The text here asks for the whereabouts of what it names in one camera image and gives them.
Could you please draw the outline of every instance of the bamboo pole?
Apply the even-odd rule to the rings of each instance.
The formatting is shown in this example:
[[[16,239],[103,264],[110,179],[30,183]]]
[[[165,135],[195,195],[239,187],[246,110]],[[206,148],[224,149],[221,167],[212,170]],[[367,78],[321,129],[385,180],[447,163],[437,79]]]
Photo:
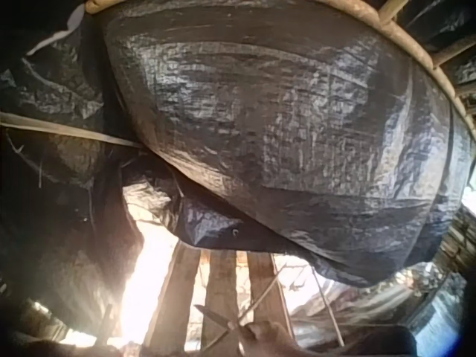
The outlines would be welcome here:
[[[455,43],[433,55],[433,66],[435,68],[439,67],[474,45],[476,45],[476,34],[457,40]]]
[[[386,25],[408,3],[408,0],[387,0],[379,10],[380,21]]]
[[[86,2],[86,12],[94,15],[102,10],[107,9],[116,4],[120,4],[126,0],[88,0]]]
[[[30,130],[32,132],[47,132],[48,134],[66,135],[75,138],[102,141],[104,143],[122,145],[125,147],[141,148],[142,145],[101,132],[91,132],[89,130],[74,128],[68,125],[56,124],[45,120],[22,117],[12,113],[0,112],[0,126],[6,128]]]

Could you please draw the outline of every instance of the bright light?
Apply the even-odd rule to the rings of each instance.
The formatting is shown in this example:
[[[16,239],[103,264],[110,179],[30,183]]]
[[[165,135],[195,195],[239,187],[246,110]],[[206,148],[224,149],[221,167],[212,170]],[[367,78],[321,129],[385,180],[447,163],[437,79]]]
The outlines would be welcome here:
[[[135,205],[129,206],[129,212],[136,220],[152,219],[150,212]],[[144,247],[124,290],[120,326],[126,343],[142,344],[178,239],[163,226],[136,223],[144,236]]]

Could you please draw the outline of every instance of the wooden pole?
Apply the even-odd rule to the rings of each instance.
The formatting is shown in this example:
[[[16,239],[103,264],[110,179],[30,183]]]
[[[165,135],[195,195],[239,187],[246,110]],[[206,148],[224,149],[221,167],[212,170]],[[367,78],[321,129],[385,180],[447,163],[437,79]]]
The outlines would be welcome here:
[[[101,132],[92,132],[74,128],[73,126],[52,123],[46,120],[22,117],[12,113],[0,112],[0,126],[13,129],[30,130],[32,132],[47,132],[48,134],[66,135],[74,138],[102,141],[104,143],[122,145],[125,147],[138,147],[142,145],[129,140],[115,138]]]
[[[337,321],[335,320],[334,312],[330,308],[330,305],[329,305],[329,302],[327,301],[326,295],[324,295],[324,292],[322,291],[321,283],[319,283],[317,273],[315,272],[314,268],[311,268],[311,269],[312,269],[312,274],[314,275],[314,278],[315,278],[315,282],[318,284],[319,293],[321,294],[322,301],[324,302],[324,305],[325,305],[325,307],[326,307],[326,309],[329,313],[330,319],[332,320],[332,324],[334,325],[335,334],[337,335],[339,346],[343,347],[344,346],[344,339],[342,338],[341,331],[339,329],[339,326],[337,325]]]
[[[476,45],[476,34],[457,40],[455,43],[433,55],[433,66],[435,68],[439,67],[474,45]]]
[[[379,10],[380,21],[386,25],[408,3],[408,0],[387,0]]]

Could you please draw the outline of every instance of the wooden beam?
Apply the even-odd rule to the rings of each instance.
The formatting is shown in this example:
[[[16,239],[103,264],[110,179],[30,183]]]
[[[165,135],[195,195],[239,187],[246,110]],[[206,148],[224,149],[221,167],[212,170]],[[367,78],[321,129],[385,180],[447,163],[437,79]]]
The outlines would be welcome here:
[[[456,88],[454,88],[454,92],[456,93],[457,97],[476,93],[476,80],[470,80],[468,82],[458,84]]]
[[[210,253],[210,275],[207,284],[205,306],[230,321],[238,318],[237,303],[237,253],[235,251],[212,251]],[[202,327],[202,349],[225,329],[204,316]],[[204,356],[239,356],[238,335],[232,333],[223,338]]]
[[[476,45],[476,34],[457,40],[447,48],[444,48],[440,52],[433,55],[433,67],[439,67],[443,63],[448,62],[451,58],[456,57],[458,54],[461,54],[474,45]]]
[[[469,106],[466,110],[466,113],[469,115],[476,115],[476,106]]]
[[[183,353],[192,303],[193,285],[199,267],[200,250],[178,242],[160,295],[156,318],[151,324],[149,345],[153,353]]]
[[[380,22],[385,25],[408,3],[408,0],[387,0],[379,10]]]
[[[256,300],[274,279],[277,273],[273,257],[268,253],[248,252],[248,267],[250,271],[251,299]],[[278,283],[274,284],[263,302],[254,310],[254,321],[278,322],[285,330],[292,333],[288,309],[283,296],[283,290]]]

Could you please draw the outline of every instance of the wooden plank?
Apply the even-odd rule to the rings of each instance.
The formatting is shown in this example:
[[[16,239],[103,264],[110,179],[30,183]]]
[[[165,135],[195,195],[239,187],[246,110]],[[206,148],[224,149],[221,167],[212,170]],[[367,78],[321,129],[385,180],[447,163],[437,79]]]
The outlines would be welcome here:
[[[199,261],[199,249],[191,248],[183,242],[177,243],[169,272],[158,296],[153,328],[146,338],[146,344],[152,352],[168,355],[184,351]]]
[[[474,45],[476,45],[476,34],[457,40],[455,43],[433,55],[433,66],[436,68],[442,65]]]
[[[476,93],[476,80],[470,80],[468,82],[458,84],[454,88],[454,92],[456,93],[457,97]]]
[[[379,17],[382,24],[387,24],[395,15],[408,3],[408,0],[387,0],[379,10]]]
[[[237,253],[235,251],[212,251],[210,275],[207,284],[205,306],[231,321],[238,318],[237,303]],[[202,348],[206,347],[225,329],[203,317]],[[223,338],[205,356],[239,356],[238,335],[232,333]]]
[[[276,265],[270,254],[248,252],[248,267],[250,271],[251,299],[256,300],[276,275]],[[262,303],[254,310],[254,321],[278,322],[291,336],[294,336],[283,290],[279,282],[273,285]]]

